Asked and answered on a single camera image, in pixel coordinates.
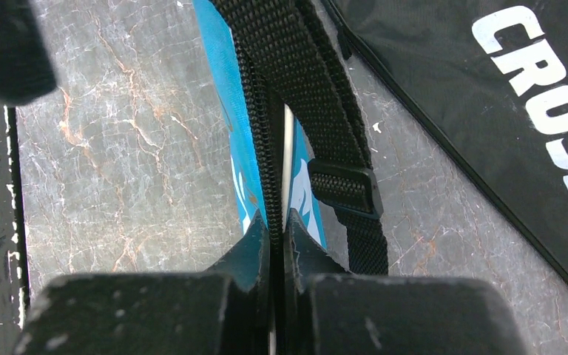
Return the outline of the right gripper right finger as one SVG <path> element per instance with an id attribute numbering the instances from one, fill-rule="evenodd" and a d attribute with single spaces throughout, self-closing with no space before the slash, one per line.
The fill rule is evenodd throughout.
<path id="1" fill-rule="evenodd" d="M 495 288 L 464 277 L 347 272 L 296 210 L 283 236 L 288 354 L 525 354 Z"/>

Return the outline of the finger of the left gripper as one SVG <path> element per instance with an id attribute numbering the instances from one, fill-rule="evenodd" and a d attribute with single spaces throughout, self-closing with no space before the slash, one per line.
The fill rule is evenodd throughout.
<path id="1" fill-rule="evenodd" d="M 31 2 L 0 0 L 0 101 L 24 106 L 56 87 Z"/>

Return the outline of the blue Sport racket bag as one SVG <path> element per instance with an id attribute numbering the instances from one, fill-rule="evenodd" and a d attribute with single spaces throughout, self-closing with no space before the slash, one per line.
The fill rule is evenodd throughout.
<path id="1" fill-rule="evenodd" d="M 222 348 L 288 354 L 304 278 L 342 273 L 318 205 L 346 229 L 349 270 L 384 275 L 382 202 L 361 111 L 310 1 L 196 1 L 223 111 L 241 239 L 214 265 L 247 293 Z"/>

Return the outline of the black Crossway racket bag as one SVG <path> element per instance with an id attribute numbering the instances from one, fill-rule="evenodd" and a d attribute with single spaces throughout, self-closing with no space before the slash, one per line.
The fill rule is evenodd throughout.
<path id="1" fill-rule="evenodd" d="M 326 1 L 359 55 L 568 285 L 568 1 Z"/>

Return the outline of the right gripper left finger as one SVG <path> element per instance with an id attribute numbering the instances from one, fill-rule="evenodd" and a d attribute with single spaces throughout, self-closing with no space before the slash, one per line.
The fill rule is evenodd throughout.
<path id="1" fill-rule="evenodd" d="M 200 272 L 68 274 L 33 302 L 15 354 L 267 354 L 268 230 L 259 214 Z"/>

